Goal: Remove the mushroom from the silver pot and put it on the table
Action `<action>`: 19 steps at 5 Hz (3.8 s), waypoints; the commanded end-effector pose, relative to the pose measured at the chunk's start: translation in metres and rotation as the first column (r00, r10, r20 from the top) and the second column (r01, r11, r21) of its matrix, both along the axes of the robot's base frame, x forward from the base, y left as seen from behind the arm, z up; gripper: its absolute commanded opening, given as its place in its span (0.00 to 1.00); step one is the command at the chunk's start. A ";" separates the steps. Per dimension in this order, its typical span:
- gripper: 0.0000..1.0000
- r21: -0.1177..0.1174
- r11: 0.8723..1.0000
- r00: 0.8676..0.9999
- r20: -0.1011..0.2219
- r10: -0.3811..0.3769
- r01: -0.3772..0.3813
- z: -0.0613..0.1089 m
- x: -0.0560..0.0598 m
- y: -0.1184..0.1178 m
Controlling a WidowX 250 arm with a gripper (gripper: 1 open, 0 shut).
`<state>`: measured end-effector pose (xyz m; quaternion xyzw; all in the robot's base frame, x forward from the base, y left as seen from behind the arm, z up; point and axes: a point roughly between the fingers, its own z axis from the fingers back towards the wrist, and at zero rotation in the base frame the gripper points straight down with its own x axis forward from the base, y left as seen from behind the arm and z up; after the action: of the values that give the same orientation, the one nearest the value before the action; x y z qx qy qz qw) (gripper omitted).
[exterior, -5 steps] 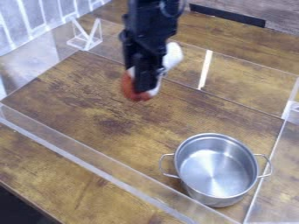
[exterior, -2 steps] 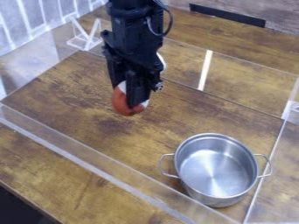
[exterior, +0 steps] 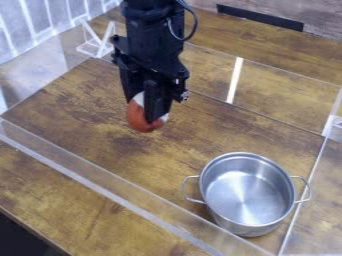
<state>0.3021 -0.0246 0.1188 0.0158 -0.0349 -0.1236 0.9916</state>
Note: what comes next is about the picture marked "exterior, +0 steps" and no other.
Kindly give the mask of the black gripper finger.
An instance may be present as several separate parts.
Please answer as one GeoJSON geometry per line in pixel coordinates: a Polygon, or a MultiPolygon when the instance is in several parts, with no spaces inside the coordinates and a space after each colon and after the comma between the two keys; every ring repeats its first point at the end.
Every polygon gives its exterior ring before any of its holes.
{"type": "Polygon", "coordinates": [[[172,87],[157,80],[148,80],[145,82],[145,111],[149,123],[170,112],[172,104],[172,87]]]}
{"type": "Polygon", "coordinates": [[[143,73],[138,66],[119,66],[121,81],[126,100],[131,99],[145,90],[143,73]]]}

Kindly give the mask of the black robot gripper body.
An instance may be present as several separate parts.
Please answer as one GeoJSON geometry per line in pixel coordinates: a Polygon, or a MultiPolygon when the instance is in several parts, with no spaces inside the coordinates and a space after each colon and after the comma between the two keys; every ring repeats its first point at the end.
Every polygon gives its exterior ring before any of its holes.
{"type": "Polygon", "coordinates": [[[143,73],[143,85],[157,80],[172,87],[173,100],[188,97],[186,80],[190,72],[180,60],[184,51],[185,14],[126,14],[125,36],[110,38],[115,47],[113,62],[138,66],[143,73]]]}

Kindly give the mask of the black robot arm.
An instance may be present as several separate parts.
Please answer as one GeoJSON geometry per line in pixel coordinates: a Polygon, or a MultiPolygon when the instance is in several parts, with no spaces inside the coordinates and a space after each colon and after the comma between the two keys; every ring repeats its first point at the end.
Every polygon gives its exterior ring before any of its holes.
{"type": "Polygon", "coordinates": [[[149,123],[162,118],[174,101],[189,97],[186,80],[190,71],[180,60],[185,42],[184,0],[123,0],[126,36],[114,35],[113,63],[119,67],[127,101],[143,96],[149,123]]]}

